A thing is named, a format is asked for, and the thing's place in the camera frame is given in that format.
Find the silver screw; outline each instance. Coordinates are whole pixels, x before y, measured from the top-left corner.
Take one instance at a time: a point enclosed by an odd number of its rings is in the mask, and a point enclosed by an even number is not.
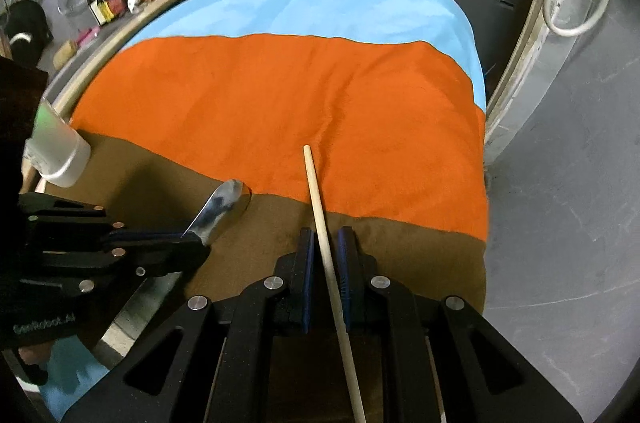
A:
[[[78,284],[78,288],[80,288],[80,291],[82,293],[89,293],[90,291],[93,291],[94,287],[95,287],[95,282],[90,278],[81,280],[80,284]]]
[[[444,301],[444,304],[453,311],[460,311],[465,307],[465,301],[463,301],[460,297],[447,297],[447,299]]]
[[[263,284],[267,289],[278,289],[282,287],[284,281],[280,277],[276,277],[275,275],[273,275],[264,279]]]
[[[207,306],[207,298],[202,295],[196,295],[195,297],[191,297],[187,302],[189,309],[194,311],[198,311]]]
[[[391,285],[391,281],[384,275],[376,275],[371,279],[371,285],[374,288],[385,289]]]

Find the wooden dowel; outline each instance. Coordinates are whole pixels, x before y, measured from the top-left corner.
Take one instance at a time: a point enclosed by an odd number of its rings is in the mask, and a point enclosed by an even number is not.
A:
[[[324,211],[322,210],[322,201],[320,200],[320,189],[318,188],[318,177],[316,176],[314,157],[311,154],[311,147],[308,145],[305,145],[303,150],[305,153],[306,181],[308,181],[309,184],[311,206],[314,209],[316,232],[318,233],[320,255],[322,256],[322,267],[324,267],[326,285],[327,288],[329,288],[331,311],[334,314],[335,331],[338,334],[338,345],[340,345],[340,355],[342,356],[344,376],[347,379],[347,388],[349,389],[353,418],[356,423],[366,423],[364,407],[362,406],[362,397],[360,395],[360,387],[358,386],[358,376],[356,376],[356,366],[353,363],[353,354],[351,353],[349,335],[347,334],[347,328],[344,326],[340,289],[338,288],[338,281],[335,277],[334,261],[331,258],[331,249],[329,247],[329,235],[326,231],[326,224],[324,223]]]

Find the gray floor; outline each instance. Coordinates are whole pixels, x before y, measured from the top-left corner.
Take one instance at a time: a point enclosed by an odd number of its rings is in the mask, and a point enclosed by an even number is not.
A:
[[[486,318],[593,421],[640,356],[640,0],[611,0],[490,168]]]

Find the pink object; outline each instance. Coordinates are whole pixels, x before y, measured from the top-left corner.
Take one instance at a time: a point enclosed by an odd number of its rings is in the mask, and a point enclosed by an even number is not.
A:
[[[84,46],[85,44],[91,42],[94,38],[96,38],[99,32],[100,32],[100,26],[95,26],[94,28],[86,29],[82,31],[80,35],[78,35],[78,38],[76,38],[76,43],[78,43],[78,46]]]

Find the plastic bottle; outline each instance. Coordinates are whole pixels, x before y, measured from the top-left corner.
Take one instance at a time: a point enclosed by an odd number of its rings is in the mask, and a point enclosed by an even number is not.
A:
[[[36,113],[33,133],[24,145],[24,155],[49,183],[70,187],[82,174],[91,148],[49,102],[43,100]]]
[[[104,16],[100,6],[98,5],[98,0],[86,0],[87,6],[91,10],[91,13],[95,17],[96,22],[99,26],[103,26],[107,19]]]

